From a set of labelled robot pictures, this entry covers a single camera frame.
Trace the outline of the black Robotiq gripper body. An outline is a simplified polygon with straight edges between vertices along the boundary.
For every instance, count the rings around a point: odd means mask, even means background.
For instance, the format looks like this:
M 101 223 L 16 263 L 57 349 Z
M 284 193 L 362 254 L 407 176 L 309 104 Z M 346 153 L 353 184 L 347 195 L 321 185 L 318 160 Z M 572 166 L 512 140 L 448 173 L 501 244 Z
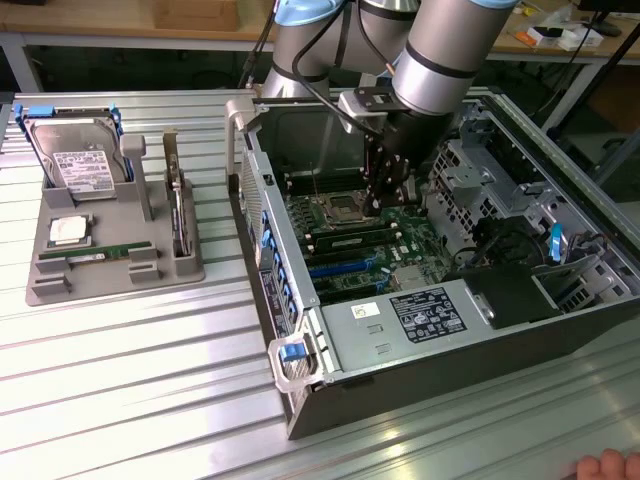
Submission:
M 387 114 L 382 139 L 373 147 L 384 159 L 393 160 L 398 156 L 407 160 L 410 170 L 417 169 L 436 149 L 441 139 L 454 122 L 454 113 L 427 115 L 412 110 L 395 111 Z

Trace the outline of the person's hand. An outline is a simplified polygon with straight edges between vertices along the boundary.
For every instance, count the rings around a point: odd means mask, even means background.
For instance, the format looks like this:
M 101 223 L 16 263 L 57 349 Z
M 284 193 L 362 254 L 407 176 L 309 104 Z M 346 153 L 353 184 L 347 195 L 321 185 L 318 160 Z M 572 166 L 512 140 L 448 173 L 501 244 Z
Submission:
M 577 463 L 577 480 L 639 480 L 640 456 L 638 452 L 623 455 L 605 449 L 599 457 L 583 457 Z

